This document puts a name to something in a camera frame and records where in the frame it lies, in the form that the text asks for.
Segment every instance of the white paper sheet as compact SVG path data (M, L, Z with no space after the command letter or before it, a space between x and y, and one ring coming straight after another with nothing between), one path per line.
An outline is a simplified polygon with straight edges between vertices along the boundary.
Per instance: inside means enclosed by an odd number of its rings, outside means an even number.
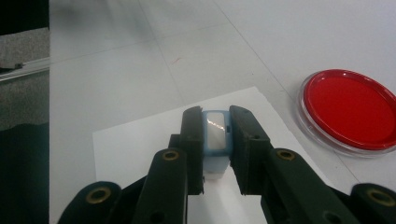
M323 181L332 186L256 88L232 92L93 133L96 179L115 182L124 188L146 175L154 154L168 146L170 134L180 133L183 111L195 105L203 110L228 110L230 105L250 110L274 147L298 152ZM204 195L189 197L190 224L266 223L260 206L261 197L242 196L232 168L226 170L222 179L206 181L204 187Z

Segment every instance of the red petri dish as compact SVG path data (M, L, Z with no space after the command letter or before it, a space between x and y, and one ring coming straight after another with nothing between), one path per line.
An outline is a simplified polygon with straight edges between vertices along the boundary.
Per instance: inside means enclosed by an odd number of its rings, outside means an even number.
M307 116L331 140L355 151L389 151L396 146L396 97L373 79L326 70L310 77L303 91Z

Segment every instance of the petri dish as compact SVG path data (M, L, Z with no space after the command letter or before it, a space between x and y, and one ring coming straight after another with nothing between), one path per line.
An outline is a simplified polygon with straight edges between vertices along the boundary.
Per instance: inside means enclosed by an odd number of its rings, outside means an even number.
M338 152L371 158L396 149L396 97L367 76L342 69L315 73L297 103L309 135Z

